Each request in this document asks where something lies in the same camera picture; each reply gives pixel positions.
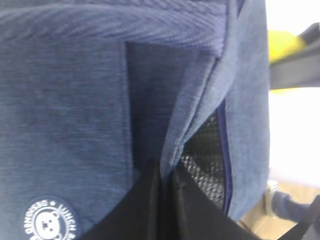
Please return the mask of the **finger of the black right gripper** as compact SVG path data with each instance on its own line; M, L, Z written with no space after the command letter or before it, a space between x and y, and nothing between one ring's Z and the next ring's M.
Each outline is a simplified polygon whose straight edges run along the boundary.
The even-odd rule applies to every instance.
M270 88L291 89L320 86L320 24L311 24L297 36L306 47L270 66Z

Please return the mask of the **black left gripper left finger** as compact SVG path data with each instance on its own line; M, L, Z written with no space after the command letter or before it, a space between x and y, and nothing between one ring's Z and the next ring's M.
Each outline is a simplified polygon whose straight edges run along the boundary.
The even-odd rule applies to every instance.
M156 240L160 164L151 160L122 201L80 240Z

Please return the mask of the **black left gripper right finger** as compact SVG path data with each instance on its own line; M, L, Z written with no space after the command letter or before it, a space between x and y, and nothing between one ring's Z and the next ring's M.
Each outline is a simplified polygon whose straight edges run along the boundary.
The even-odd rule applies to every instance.
M172 240L257 240L212 203L184 166L170 176Z

